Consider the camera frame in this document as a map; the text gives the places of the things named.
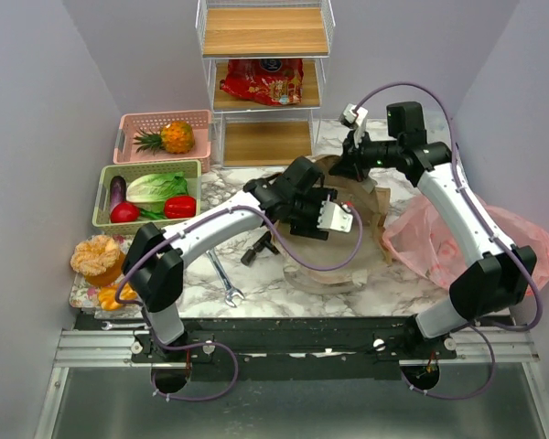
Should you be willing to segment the red tomato toy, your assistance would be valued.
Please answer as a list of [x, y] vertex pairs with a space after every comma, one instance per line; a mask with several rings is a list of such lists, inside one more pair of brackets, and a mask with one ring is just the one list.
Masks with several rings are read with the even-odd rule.
[[130, 202], [121, 202], [110, 212], [111, 223], [135, 222], [140, 216], [140, 209]]

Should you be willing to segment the pink plastic bag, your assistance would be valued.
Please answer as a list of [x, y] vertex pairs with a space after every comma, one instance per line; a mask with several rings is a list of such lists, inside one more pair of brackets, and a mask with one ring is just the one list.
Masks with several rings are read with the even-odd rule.
[[[504, 232], [519, 246], [529, 245], [537, 256], [532, 278], [538, 288], [549, 282], [549, 233], [506, 209], [485, 206]], [[383, 245], [410, 270], [447, 289], [467, 268], [446, 223], [429, 200], [418, 195], [382, 235]]]

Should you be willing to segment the red bell pepper toy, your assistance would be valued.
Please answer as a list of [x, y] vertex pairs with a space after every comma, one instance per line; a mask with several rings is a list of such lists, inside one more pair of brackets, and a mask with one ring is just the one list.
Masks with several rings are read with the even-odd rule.
[[163, 213], [169, 220], [192, 218], [197, 213], [197, 200], [186, 195], [169, 198], [165, 202]]

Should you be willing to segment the brown paper grocery bag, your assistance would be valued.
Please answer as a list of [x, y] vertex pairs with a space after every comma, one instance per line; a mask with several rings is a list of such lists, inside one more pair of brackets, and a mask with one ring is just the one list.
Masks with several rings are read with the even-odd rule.
[[338, 191], [338, 202], [349, 203], [358, 211], [363, 234], [359, 239], [359, 228], [354, 224], [349, 233], [332, 231], [326, 241], [311, 240], [291, 235], [289, 225], [277, 223], [287, 246], [276, 237], [272, 243], [283, 257], [284, 278], [308, 294], [361, 291], [372, 271], [392, 263], [391, 254], [382, 244], [391, 190], [371, 177], [362, 182], [332, 177], [328, 171], [339, 161], [337, 155], [319, 155], [312, 161], [323, 170], [325, 184]]

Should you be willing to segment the purple eggplant toy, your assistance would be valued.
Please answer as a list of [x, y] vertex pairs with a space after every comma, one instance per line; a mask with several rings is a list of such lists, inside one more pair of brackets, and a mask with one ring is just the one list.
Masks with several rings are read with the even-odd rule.
[[114, 176], [109, 189], [109, 211], [112, 212], [118, 205], [125, 202], [126, 182], [121, 176]]

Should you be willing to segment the red snack packet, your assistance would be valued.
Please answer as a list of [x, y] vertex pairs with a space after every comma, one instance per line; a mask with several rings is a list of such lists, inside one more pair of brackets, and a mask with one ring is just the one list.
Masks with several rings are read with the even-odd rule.
[[302, 102], [302, 59], [231, 59], [220, 89], [229, 95], [267, 106]]

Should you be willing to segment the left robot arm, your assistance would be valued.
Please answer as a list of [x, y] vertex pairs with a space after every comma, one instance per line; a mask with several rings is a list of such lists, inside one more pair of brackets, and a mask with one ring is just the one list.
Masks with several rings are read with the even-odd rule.
[[220, 205], [159, 229], [147, 223], [135, 234], [123, 264], [122, 283], [137, 294], [135, 303], [149, 328], [153, 350], [162, 360], [178, 359], [191, 347], [178, 312], [184, 272], [201, 255], [246, 231], [276, 222], [300, 235], [325, 240], [323, 205], [337, 196], [324, 186], [323, 171], [300, 156], [283, 172], [247, 181]]

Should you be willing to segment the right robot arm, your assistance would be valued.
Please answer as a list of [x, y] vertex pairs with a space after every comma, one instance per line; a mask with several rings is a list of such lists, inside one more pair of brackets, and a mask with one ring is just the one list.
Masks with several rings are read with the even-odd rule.
[[394, 103], [386, 111], [390, 138], [373, 141], [366, 110], [354, 104], [344, 109], [339, 120], [350, 131], [329, 173], [361, 182], [373, 168], [396, 169], [431, 202], [461, 250], [467, 268], [448, 297], [405, 324], [404, 351], [420, 359], [434, 350], [437, 337], [519, 304], [537, 257], [530, 246], [517, 246], [480, 205], [450, 147], [428, 142], [420, 103]]

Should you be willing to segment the green lettuce toy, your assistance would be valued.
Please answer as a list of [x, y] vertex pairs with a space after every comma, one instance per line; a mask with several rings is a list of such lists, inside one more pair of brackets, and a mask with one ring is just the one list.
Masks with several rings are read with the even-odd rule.
[[188, 194], [188, 183], [181, 172], [156, 173], [139, 177], [126, 190], [126, 200], [133, 204], [159, 204]]

